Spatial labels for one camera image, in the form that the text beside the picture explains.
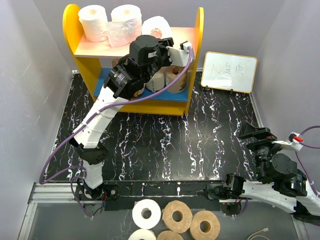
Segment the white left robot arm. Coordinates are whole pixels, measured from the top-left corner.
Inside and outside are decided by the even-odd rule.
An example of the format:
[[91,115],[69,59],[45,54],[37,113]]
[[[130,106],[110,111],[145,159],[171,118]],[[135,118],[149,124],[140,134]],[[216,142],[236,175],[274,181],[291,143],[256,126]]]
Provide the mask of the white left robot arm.
[[99,96],[82,123],[73,131],[69,141],[75,147],[86,169],[81,191],[93,200],[103,195],[103,161],[108,150],[100,138],[123,104],[162,67],[171,65],[168,47],[174,41],[171,37],[156,38],[140,35],[129,45],[129,54],[120,58],[104,80]]

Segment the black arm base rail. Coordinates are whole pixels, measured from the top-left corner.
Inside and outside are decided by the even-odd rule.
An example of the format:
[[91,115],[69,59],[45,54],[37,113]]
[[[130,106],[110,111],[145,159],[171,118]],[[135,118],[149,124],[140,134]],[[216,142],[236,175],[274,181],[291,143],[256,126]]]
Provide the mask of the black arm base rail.
[[161,209],[170,201],[181,201],[191,209],[222,211],[224,214],[241,215],[249,201],[223,190],[223,182],[201,181],[105,181],[90,189],[77,181],[76,195],[80,200],[100,202],[104,211],[129,210],[141,200],[155,201]]

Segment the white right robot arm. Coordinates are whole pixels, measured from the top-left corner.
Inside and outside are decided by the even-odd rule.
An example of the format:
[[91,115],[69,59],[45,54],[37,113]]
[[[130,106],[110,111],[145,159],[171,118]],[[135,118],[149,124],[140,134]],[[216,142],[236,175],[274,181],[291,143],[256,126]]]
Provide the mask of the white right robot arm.
[[238,137],[254,138],[247,148],[254,153],[255,173],[259,184],[235,174],[227,174],[222,186],[226,198],[249,198],[267,203],[291,214],[294,219],[318,226],[320,224],[320,195],[311,186],[306,173],[298,168],[282,150],[298,153],[304,140],[292,132],[287,140],[278,140],[267,127],[241,123]]

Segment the cream roll front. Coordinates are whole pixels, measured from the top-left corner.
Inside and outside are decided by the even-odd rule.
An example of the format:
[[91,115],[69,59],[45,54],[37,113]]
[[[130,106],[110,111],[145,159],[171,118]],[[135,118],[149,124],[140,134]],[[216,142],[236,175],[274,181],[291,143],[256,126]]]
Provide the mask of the cream roll front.
[[145,87],[152,93],[156,93],[165,87],[164,69],[160,69],[154,76],[145,84]]

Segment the cream roll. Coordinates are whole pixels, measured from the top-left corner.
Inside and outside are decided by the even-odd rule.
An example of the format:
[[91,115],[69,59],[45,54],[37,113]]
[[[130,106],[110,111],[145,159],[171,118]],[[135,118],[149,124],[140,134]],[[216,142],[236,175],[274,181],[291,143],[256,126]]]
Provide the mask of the cream roll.
[[164,69],[160,69],[154,76],[145,84],[145,87],[152,93],[156,93],[165,87]]
[[144,85],[140,90],[138,90],[137,92],[135,92],[134,95],[133,95],[133,97],[134,97],[134,98],[140,97],[140,96],[143,94],[144,90],[145,90],[145,85]]

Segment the blue white roll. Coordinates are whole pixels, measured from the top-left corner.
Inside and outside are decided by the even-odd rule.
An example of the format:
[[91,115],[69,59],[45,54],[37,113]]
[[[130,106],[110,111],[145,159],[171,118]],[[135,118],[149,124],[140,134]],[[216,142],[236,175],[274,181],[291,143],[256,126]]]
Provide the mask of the blue white roll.
[[141,27],[141,34],[159,39],[171,38],[173,36],[169,23],[162,16],[154,16],[145,20]]

